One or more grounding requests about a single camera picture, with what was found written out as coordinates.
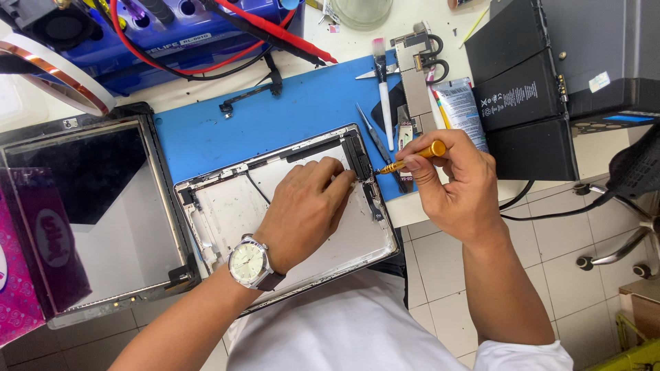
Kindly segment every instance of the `silver watch case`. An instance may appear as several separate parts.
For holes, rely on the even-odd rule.
[[[239,277],[234,275],[234,272],[231,270],[231,265],[232,265],[232,256],[234,256],[234,252],[236,251],[236,248],[238,246],[244,245],[244,244],[252,244],[256,246],[259,251],[261,251],[261,254],[263,255],[263,264],[261,265],[261,270],[257,274],[257,276],[253,279],[250,280],[243,280],[240,279]],[[229,256],[227,257],[227,269],[229,269],[229,274],[232,275],[232,277],[236,280],[236,282],[240,283],[241,285],[247,287],[247,288],[252,288],[257,290],[257,285],[263,281],[264,278],[268,274],[273,274],[275,271],[273,271],[273,268],[271,268],[271,263],[268,260],[268,253],[266,252],[268,250],[268,246],[266,244],[260,244],[259,242],[255,241],[252,237],[250,236],[245,236],[241,240],[241,242],[236,245],[232,251],[229,253]]]

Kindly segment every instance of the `white tape roll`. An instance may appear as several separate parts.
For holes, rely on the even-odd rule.
[[[13,33],[6,35],[0,41],[0,51],[22,57],[60,80],[62,84],[55,84],[34,75],[23,75],[32,84],[74,108],[104,116],[117,104],[115,98],[82,69],[30,38]]]

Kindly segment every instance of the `white t-shirt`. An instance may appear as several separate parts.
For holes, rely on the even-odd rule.
[[[227,370],[466,371],[403,304],[404,280],[362,269],[238,319]],[[555,341],[485,341],[474,370],[573,370]]]

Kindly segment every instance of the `white desk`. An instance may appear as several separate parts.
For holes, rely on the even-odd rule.
[[[444,0],[395,0],[387,22],[377,30],[359,32],[342,26],[341,31],[331,34],[328,22],[317,24],[321,12],[311,7],[305,10],[305,39],[319,48],[329,51],[339,62],[349,61],[372,53],[371,41],[377,37],[386,40],[402,36],[413,31],[413,24],[421,20],[428,21],[431,30],[444,41],[440,57],[449,63],[447,79],[472,77],[465,48],[458,49],[465,33],[472,26],[479,14],[488,6],[487,0],[473,0],[458,11],[450,11]],[[479,24],[488,21],[488,15]],[[285,52],[273,54],[273,59],[282,77],[287,78],[311,71],[312,64],[291,56]],[[221,71],[235,67],[226,66]],[[191,81],[178,79],[170,83],[144,89],[128,98],[117,99],[118,105],[132,102],[148,102],[154,111],[162,112],[195,103],[198,100],[214,98],[230,92],[254,86],[269,72],[265,63],[256,63],[241,73],[217,81]],[[75,116],[82,112],[64,105],[60,101],[45,96],[49,117],[44,121]],[[612,156],[629,145],[627,130],[582,135],[574,139],[580,178],[590,178],[608,172],[607,165]],[[500,200],[515,197],[525,186],[522,181],[499,181]],[[538,191],[564,184],[565,182],[536,182],[531,191]],[[387,208],[395,226],[404,226],[427,220],[422,210],[419,195],[408,194],[387,203]]]

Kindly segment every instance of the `dark jeans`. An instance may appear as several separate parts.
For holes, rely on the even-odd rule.
[[[406,255],[403,251],[403,238],[401,237],[401,228],[395,228],[394,234],[397,237],[397,242],[399,244],[399,253],[394,256],[388,257],[383,261],[379,261],[376,264],[370,265],[369,269],[381,273],[387,273],[388,275],[395,275],[397,277],[402,277],[406,282],[405,295],[403,297],[403,303],[406,308],[408,308],[408,271],[406,270]]]

